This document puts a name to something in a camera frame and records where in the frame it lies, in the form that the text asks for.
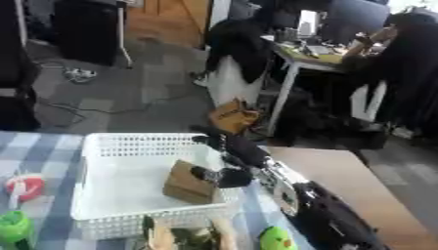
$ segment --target wooden door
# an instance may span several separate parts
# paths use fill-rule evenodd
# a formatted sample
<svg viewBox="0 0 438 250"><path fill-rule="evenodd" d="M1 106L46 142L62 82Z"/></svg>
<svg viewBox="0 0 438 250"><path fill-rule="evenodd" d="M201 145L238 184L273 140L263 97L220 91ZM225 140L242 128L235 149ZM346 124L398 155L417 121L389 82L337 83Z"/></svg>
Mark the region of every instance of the wooden door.
<svg viewBox="0 0 438 250"><path fill-rule="evenodd" d="M144 0L128 10L127 35L188 47L202 43L209 0Z"/></svg>

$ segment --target robotic arm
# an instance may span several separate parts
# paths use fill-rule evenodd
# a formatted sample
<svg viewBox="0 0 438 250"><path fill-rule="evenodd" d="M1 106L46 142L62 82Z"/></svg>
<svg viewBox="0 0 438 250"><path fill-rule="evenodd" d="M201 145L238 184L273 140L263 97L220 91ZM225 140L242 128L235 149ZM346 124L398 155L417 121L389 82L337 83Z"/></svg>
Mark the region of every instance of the robotic arm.
<svg viewBox="0 0 438 250"><path fill-rule="evenodd" d="M194 167L192 174L198 179L219 188L245 187L258 180L318 250L389 250L376 229L339 197L276 161L253 142L215 128L192 129L206 135L194 137L194 142L219 150L231 165L219 172Z"/></svg>

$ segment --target cardboard box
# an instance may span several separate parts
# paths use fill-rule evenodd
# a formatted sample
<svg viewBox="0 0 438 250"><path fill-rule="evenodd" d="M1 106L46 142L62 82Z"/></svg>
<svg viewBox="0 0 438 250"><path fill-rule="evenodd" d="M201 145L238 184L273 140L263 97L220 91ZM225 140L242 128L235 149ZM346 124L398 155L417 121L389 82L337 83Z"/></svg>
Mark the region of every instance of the cardboard box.
<svg viewBox="0 0 438 250"><path fill-rule="evenodd" d="M194 204L211 203L215 187L194 177L190 172L193 166L195 165L178 160L164 184L163 193Z"/></svg>

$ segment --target sneaker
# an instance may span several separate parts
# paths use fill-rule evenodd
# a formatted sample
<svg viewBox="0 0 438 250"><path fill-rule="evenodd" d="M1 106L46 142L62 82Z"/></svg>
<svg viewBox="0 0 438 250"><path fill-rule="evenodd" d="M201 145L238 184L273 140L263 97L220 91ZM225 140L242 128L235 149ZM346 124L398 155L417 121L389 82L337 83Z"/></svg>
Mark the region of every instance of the sneaker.
<svg viewBox="0 0 438 250"><path fill-rule="evenodd" d="M207 87L208 84L208 73L190 73L190 77L193 80L193 83L200 87Z"/></svg>

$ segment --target blue checkered tablecloth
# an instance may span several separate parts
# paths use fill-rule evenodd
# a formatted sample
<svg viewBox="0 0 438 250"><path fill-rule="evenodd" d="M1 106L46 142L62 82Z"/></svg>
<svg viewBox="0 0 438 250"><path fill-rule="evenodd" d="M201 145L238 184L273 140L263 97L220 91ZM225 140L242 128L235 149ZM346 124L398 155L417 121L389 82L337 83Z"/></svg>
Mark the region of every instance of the blue checkered tablecloth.
<svg viewBox="0 0 438 250"><path fill-rule="evenodd" d="M43 195L21 206L34 222L37 250L132 250L135 239L82 239L69 215L82 141L83 137L76 135L0 132L0 183L19 167L22 172L44 176ZM300 250L313 249L257 183L244 188L243 193L243 206L233 219L240 249L258 249L257 236L268 226L287 229ZM8 200L1 191L0 213L8 210Z"/></svg>

